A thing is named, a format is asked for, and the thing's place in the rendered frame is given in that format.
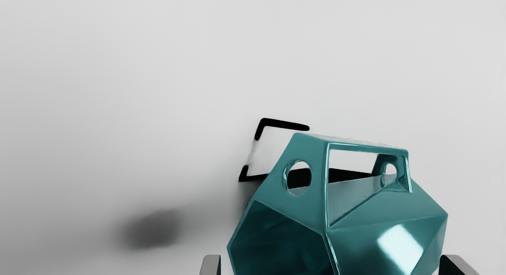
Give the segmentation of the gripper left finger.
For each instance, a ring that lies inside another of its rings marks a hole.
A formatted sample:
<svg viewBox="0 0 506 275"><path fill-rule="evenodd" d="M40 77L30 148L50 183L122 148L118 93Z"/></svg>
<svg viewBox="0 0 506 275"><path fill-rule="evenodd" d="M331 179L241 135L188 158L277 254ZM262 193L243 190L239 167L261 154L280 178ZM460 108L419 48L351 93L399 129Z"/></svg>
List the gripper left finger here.
<svg viewBox="0 0 506 275"><path fill-rule="evenodd" d="M199 275L221 275L221 271L221 256L219 254L204 256Z"/></svg>

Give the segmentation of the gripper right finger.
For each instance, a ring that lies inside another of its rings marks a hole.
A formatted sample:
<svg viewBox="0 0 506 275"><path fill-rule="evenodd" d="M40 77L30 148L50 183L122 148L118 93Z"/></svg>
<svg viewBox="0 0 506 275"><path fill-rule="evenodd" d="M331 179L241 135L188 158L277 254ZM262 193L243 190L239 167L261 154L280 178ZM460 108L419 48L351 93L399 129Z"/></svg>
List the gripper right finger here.
<svg viewBox="0 0 506 275"><path fill-rule="evenodd" d="M441 255L438 275L479 275L477 270L456 254Z"/></svg>

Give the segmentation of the teal faceted mug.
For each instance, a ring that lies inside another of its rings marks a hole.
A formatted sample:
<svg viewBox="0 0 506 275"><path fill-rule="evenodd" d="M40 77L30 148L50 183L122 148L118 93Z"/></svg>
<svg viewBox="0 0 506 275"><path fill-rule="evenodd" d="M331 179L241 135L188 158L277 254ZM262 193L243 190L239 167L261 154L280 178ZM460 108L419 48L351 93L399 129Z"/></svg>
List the teal faceted mug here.
<svg viewBox="0 0 506 275"><path fill-rule="evenodd" d="M370 176L331 183L331 151L375 154ZM407 150L297 132L227 251L234 275L432 275L447 220L410 177Z"/></svg>

